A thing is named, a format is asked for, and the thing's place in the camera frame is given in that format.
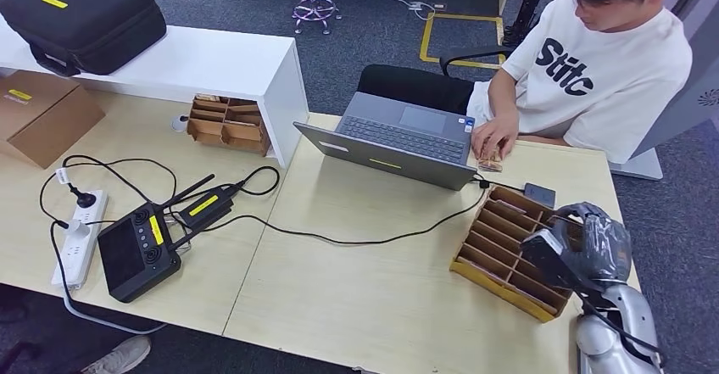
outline yellow label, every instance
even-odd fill
[[[201,212],[202,210],[207,209],[207,206],[216,202],[217,199],[218,199],[218,197],[216,194],[213,197],[208,198],[207,200],[205,200],[204,203],[200,204],[198,207],[196,207],[192,211],[190,211],[190,215],[195,216],[197,213]]]
[[[61,9],[67,8],[67,3],[64,3],[64,2],[59,1],[59,0],[41,0],[41,1],[43,1],[43,2],[45,2],[45,3],[49,3],[50,5],[53,5],[54,7],[58,7],[58,8],[61,8]]]
[[[159,224],[157,224],[157,217],[152,216],[150,217],[150,227],[153,229],[153,235],[155,236],[155,241],[158,245],[164,243],[164,240],[162,239],[162,233],[159,231]]]
[[[372,161],[372,162],[374,162],[374,163],[376,163],[376,164],[380,164],[380,165],[391,166],[391,167],[393,167],[393,168],[395,168],[395,169],[402,169],[402,166],[388,164],[387,162],[382,162],[381,160],[377,160],[377,159],[372,159],[372,158],[370,158],[370,161]]]
[[[17,90],[10,90],[8,91],[10,94],[14,95],[15,97],[22,98],[23,100],[29,100],[32,98],[30,94],[25,94],[23,92],[19,92]]]

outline robotic hand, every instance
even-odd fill
[[[632,270],[629,233],[590,203],[563,207],[555,215],[551,231],[537,232],[521,248],[547,283],[569,288],[582,300],[584,315],[577,324],[580,372],[660,373],[651,309],[644,296],[627,285]],[[583,223],[578,252],[570,245],[568,232],[577,229],[568,219],[571,215]]]

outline cardboard box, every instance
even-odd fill
[[[0,154],[46,169],[104,116],[80,84],[19,70],[0,79]]]
[[[267,155],[270,138],[257,102],[220,98],[219,102],[195,98],[187,133],[197,142]]]
[[[544,281],[541,271],[524,258],[520,244],[543,228],[552,228],[555,212],[521,193],[494,187],[449,267],[470,281],[524,310],[542,323],[559,317],[571,291]],[[567,229],[572,249],[582,247],[582,226]]]

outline power strip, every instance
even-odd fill
[[[73,220],[79,220],[83,224],[101,221],[108,206],[108,195],[102,190],[89,192],[97,198],[95,204],[87,209],[80,206],[75,207]],[[63,261],[65,278],[68,288],[78,288],[85,283],[87,272],[90,269],[90,261],[95,252],[95,244],[98,241],[98,234],[102,226],[93,224],[88,226],[90,232],[84,237],[72,237],[65,235],[63,249],[60,251],[60,259]],[[63,286],[63,278],[60,275],[60,265],[55,266],[53,279],[50,281],[56,287]]]

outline controller screen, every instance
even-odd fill
[[[113,291],[145,269],[132,219],[126,219],[98,237],[108,290]]]

